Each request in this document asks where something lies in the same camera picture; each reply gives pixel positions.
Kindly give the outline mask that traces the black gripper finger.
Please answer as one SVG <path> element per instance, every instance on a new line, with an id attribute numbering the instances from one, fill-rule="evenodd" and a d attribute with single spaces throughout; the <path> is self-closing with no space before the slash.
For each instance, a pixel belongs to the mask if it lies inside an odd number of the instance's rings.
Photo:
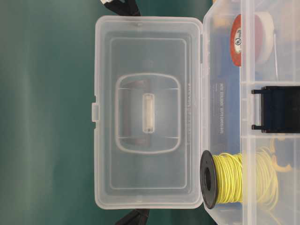
<path id="1" fill-rule="evenodd" d="M 120 16 L 141 16 L 135 0 L 100 0 L 110 11 Z"/>
<path id="2" fill-rule="evenodd" d="M 134 209 L 115 223 L 115 225 L 146 225 L 150 209 Z"/>

